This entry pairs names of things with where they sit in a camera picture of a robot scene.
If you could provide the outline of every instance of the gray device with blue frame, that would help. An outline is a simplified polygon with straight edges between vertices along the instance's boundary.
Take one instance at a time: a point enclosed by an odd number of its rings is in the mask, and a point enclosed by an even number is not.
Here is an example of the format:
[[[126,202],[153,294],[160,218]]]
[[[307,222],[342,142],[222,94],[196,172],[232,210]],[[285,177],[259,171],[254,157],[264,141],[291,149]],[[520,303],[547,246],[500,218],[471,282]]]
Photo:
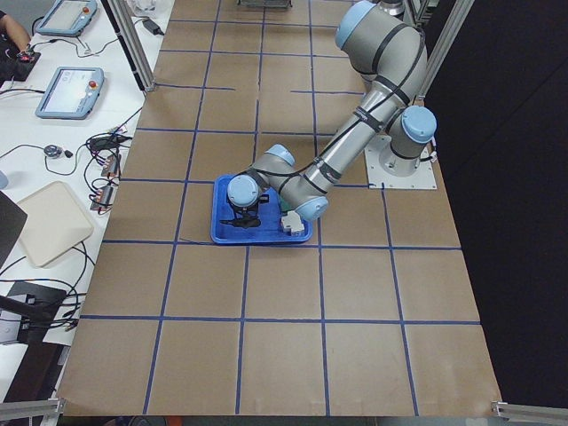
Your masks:
[[[35,31],[43,36],[75,37],[96,12],[96,0],[57,0]]]
[[[94,107],[104,81],[105,74],[101,68],[59,67],[35,115],[82,120]]]

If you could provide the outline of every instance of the person's arm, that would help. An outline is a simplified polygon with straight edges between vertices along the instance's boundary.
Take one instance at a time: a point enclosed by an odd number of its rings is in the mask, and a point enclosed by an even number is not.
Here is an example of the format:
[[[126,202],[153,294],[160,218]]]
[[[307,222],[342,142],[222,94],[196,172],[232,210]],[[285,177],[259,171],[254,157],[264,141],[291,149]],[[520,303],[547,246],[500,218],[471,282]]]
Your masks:
[[[20,51],[26,50],[31,40],[26,29],[10,15],[4,15],[0,19],[0,32],[10,37]]]

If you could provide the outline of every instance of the black curtain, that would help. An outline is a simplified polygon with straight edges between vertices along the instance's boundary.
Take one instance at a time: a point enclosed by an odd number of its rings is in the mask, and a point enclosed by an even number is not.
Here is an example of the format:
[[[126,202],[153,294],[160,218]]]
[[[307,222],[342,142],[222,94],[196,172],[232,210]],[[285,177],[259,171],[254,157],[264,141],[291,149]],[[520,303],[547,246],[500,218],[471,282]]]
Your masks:
[[[502,398],[568,408],[566,1],[477,0],[426,105]]]

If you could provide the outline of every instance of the power adapter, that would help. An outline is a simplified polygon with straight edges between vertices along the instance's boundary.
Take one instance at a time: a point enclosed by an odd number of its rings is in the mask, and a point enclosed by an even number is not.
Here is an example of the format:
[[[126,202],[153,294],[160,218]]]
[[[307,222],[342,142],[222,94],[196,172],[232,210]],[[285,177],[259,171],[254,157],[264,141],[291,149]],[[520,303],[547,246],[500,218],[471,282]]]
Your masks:
[[[142,22],[144,28],[150,31],[150,33],[154,34],[155,36],[161,35],[164,36],[162,29],[156,24],[153,20],[144,20]]]

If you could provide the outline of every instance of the tile surface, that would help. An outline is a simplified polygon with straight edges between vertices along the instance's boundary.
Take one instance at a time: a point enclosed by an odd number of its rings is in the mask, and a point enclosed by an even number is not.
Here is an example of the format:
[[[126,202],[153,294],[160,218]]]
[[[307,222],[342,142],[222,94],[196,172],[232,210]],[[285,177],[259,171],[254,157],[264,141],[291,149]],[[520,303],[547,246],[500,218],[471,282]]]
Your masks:
[[[437,191],[371,190],[361,155],[307,242],[211,241],[218,176],[274,144],[310,165],[359,104],[334,40],[351,5],[175,2],[60,388],[70,414],[490,414],[438,166]]]

